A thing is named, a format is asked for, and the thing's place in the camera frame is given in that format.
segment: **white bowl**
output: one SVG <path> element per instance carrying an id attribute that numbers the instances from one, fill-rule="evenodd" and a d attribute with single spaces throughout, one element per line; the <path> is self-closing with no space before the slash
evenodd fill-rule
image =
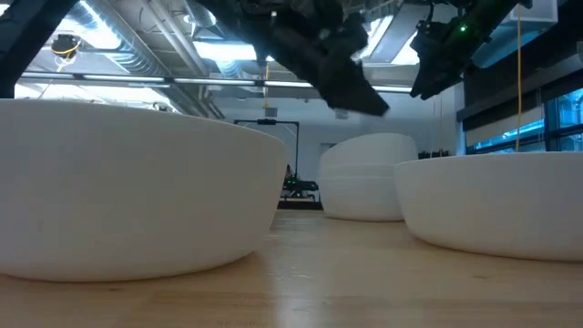
<path id="1" fill-rule="evenodd" d="M 203 118 L 0 101 L 0 273 L 117 281 L 212 268 L 257 250 L 285 147 Z"/>
<path id="2" fill-rule="evenodd" d="M 349 177 L 320 179 L 322 206 L 327 216 L 346 220 L 403 220 L 392 178 Z"/>
<path id="3" fill-rule="evenodd" d="M 332 165 L 320 169 L 320 178 L 334 177 L 384 177 L 392 178 L 394 165 L 363 164 L 363 165 Z"/>
<path id="4" fill-rule="evenodd" d="M 395 167 L 407 226 L 437 245 L 583 260 L 583 153 L 427 159 Z"/>
<path id="5" fill-rule="evenodd" d="M 322 154 L 320 168 L 336 165 L 395 165 L 418 159 L 411 137 L 394 133 L 375 133 L 346 140 Z"/>

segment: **ceiling light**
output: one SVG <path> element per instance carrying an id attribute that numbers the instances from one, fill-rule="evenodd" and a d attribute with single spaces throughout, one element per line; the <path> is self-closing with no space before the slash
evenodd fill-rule
<path id="1" fill-rule="evenodd" d="M 265 81 L 265 87 L 306 87 L 312 88 L 308 82 Z"/>
<path id="2" fill-rule="evenodd" d="M 25 72 L 21 77 L 28 78 L 52 78 L 52 79 L 74 79 L 73 74 L 45 73 L 45 72 Z"/>
<path id="3" fill-rule="evenodd" d="M 411 87 L 373 86 L 377 92 L 410 93 Z"/>
<path id="4" fill-rule="evenodd" d="M 361 52 L 360 58 L 369 57 L 373 54 L 373 51 L 378 47 L 384 33 L 393 22 L 393 15 L 389 15 L 384 18 L 379 18 L 371 23 L 371 32 L 368 37 L 368 46 Z"/>
<path id="5" fill-rule="evenodd" d="M 164 82 L 164 77 L 133 77 L 133 76 L 109 76 L 85 74 L 84 78 L 98 81 L 116 81 L 116 82 Z"/>
<path id="6" fill-rule="evenodd" d="M 217 79 L 217 78 L 175 78 L 174 82 L 183 84 L 196 84 L 205 86 L 234 86 L 234 87 L 252 87 L 255 81 L 238 80 L 238 79 Z"/>
<path id="7" fill-rule="evenodd" d="M 252 45 L 215 44 L 208 42 L 194 42 L 199 55 L 202 58 L 212 60 L 257 60 L 255 49 Z"/>
<path id="8" fill-rule="evenodd" d="M 404 44 L 401 48 L 397 56 L 393 59 L 391 64 L 394 65 L 417 65 L 419 64 L 419 56 L 417 52 L 411 48 L 411 43 L 413 39 L 417 36 L 417 32 L 415 32 L 409 40 Z"/>
<path id="9" fill-rule="evenodd" d="M 0 4 L 0 15 L 2 15 L 10 5 Z"/>
<path id="10" fill-rule="evenodd" d="M 32 89 L 31 87 L 24 86 L 21 84 L 15 85 L 15 98 L 22 99 L 22 98 L 38 98 L 40 96 L 40 92 Z"/>

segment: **glass wall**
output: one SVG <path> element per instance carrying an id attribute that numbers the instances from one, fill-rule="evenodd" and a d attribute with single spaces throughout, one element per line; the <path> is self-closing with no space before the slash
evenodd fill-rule
<path id="1" fill-rule="evenodd" d="M 583 151 L 583 88 L 549 100 L 545 118 L 520 128 L 520 152 Z M 516 152 L 517 131 L 476 143 L 467 154 Z"/>
<path id="2" fill-rule="evenodd" d="M 541 135 L 545 132 L 545 120 L 540 119 L 536 122 L 532 122 L 530 124 L 526 124 L 522 128 L 520 128 L 520 137 L 529 137 L 535 135 Z M 484 149 L 486 147 L 492 147 L 495 145 L 507 143 L 508 141 L 516 141 L 518 136 L 518 129 L 514 129 L 512 131 L 505 132 L 497 137 L 478 142 L 475 145 L 476 150 Z"/>
<path id="3" fill-rule="evenodd" d="M 583 151 L 583 134 L 561 138 L 560 147 L 561 151 Z"/>
<path id="4" fill-rule="evenodd" d="M 568 128 L 583 123 L 581 104 L 583 103 L 583 89 L 571 92 L 557 99 L 560 127 Z"/>

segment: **wooden table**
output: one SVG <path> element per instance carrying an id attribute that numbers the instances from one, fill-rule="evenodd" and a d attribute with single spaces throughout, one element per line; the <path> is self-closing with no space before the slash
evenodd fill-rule
<path id="1" fill-rule="evenodd" d="M 583 264 L 436 248 L 403 223 L 280 212 L 261 251 L 207 272 L 0 277 L 0 327 L 583 327 Z"/>

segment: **white wall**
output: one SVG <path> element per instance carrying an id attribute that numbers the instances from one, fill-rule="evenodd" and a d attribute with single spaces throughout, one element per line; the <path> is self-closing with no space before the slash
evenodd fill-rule
<path id="1" fill-rule="evenodd" d="M 322 144 L 339 143 L 349 138 L 376 132 L 394 132 L 414 138 L 419 151 L 458 149 L 459 125 L 455 113 L 459 106 L 459 89 L 450 88 L 427 101 L 406 94 L 383 94 L 391 106 L 384 118 L 351 113 L 348 119 L 336 119 L 334 112 L 322 100 L 305 102 L 300 99 L 273 99 L 270 107 L 279 109 L 278 120 L 299 121 L 299 173 L 303 179 L 317 178 Z M 263 100 L 233 98 L 215 100 L 227 120 L 263 118 Z M 288 162 L 294 166 L 295 137 L 284 126 L 257 126 L 255 128 L 281 139 L 288 147 Z"/>

